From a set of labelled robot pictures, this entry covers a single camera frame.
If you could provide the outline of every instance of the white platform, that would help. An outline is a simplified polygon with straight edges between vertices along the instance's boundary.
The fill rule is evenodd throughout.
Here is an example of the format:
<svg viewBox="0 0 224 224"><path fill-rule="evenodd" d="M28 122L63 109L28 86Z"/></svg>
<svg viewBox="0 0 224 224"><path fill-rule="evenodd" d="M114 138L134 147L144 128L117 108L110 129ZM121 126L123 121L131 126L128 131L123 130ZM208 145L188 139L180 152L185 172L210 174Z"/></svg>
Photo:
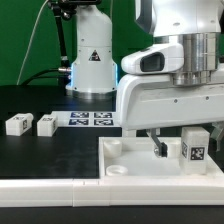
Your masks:
<svg viewBox="0 0 224 224"><path fill-rule="evenodd" d="M105 142L119 140L121 155L104 156ZM224 174L208 156L206 175L179 167L180 138L164 138L168 158L154 155L150 138L100 138L100 178L92 180L1 180L0 207L110 205L224 205ZM128 174L108 176L112 165Z"/></svg>

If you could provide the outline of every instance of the green wall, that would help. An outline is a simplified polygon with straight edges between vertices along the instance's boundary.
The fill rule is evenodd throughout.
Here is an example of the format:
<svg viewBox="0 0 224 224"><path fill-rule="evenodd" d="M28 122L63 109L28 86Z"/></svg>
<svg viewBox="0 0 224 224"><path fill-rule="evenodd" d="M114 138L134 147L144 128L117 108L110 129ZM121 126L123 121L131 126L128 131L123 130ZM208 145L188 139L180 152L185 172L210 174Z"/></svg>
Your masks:
<svg viewBox="0 0 224 224"><path fill-rule="evenodd" d="M37 14L45 0L0 1L0 85L16 84ZM118 65L122 57L152 44L134 22L134 0L114 0L113 58ZM102 0L99 9L110 14L110 0ZM76 57L75 20L64 22L70 60ZM56 25L52 11L44 9L21 81L47 68L60 66ZM33 84L56 84L53 80Z"/></svg>

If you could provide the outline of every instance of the triangle warning sticker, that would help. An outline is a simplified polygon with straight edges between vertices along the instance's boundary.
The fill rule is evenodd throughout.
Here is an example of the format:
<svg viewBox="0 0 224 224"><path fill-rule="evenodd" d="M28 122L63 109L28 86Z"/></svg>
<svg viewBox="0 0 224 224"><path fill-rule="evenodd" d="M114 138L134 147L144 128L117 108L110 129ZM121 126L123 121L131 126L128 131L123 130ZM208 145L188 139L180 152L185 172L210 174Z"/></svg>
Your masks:
<svg viewBox="0 0 224 224"><path fill-rule="evenodd" d="M91 57L89 58L89 61L101 61L96 50L92 53Z"/></svg>

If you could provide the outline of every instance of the black table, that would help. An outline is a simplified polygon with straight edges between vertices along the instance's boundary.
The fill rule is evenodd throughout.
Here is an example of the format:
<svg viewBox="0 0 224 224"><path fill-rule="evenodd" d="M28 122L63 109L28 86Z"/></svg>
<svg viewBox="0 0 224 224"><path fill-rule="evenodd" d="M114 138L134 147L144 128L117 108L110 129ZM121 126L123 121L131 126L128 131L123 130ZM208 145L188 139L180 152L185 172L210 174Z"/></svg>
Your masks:
<svg viewBox="0 0 224 224"><path fill-rule="evenodd" d="M98 178L98 137L121 136L120 128L59 128L52 138L36 135L37 121L52 111L115 111L115 99L73 99L52 86L0 87L0 179ZM32 113L22 137L5 135L5 120ZM32 223L223 223L223 206L122 206L1 208L1 224Z"/></svg>

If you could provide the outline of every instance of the white cube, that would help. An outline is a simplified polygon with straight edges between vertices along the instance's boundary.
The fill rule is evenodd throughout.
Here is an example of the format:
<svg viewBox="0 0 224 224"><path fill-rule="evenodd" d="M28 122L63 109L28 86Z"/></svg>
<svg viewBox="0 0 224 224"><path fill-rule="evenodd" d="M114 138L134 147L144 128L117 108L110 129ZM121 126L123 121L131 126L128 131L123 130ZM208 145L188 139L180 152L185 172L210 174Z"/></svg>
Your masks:
<svg viewBox="0 0 224 224"><path fill-rule="evenodd" d="M6 135L21 136L32 127L33 115L17 114L5 122Z"/></svg>
<svg viewBox="0 0 224 224"><path fill-rule="evenodd" d="M37 135L43 137L52 137L57 128L57 117L54 115L44 115L37 122Z"/></svg>
<svg viewBox="0 0 224 224"><path fill-rule="evenodd" d="M182 128L179 164L186 174L206 174L209 136L202 127Z"/></svg>

